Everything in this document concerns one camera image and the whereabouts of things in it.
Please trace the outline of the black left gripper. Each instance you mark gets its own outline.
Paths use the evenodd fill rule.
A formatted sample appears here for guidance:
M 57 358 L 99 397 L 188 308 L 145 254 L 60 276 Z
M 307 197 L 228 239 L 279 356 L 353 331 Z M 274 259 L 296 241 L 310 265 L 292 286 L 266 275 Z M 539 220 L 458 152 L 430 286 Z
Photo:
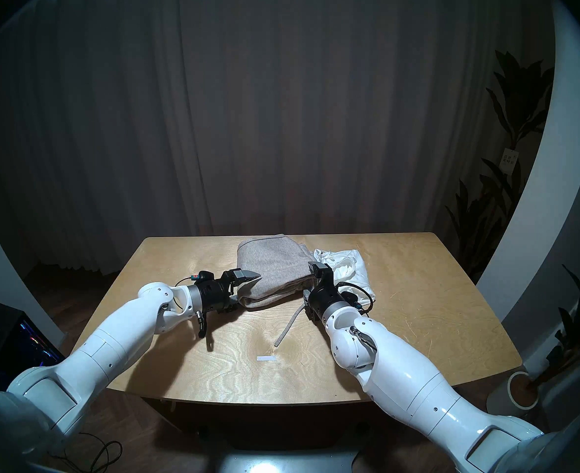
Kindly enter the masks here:
M 200 293 L 200 312 L 206 315 L 209 312 L 230 313 L 239 310 L 241 304 L 234 294 L 235 287 L 260 277 L 257 272 L 241 268 L 226 270 L 217 279 L 212 272 L 206 270 L 192 275 L 194 286 Z

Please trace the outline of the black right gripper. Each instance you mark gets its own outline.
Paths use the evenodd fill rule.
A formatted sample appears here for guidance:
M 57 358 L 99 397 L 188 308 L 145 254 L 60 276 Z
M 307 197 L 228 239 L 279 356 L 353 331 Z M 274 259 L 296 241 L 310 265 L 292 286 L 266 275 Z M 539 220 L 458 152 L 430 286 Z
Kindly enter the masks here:
M 304 311 L 308 319 L 313 323 L 323 323 L 331 315 L 344 307 L 350 306 L 339 293 L 334 283 L 334 270 L 321 262 L 308 262 L 308 266 L 316 286 L 312 289 L 304 289 Z

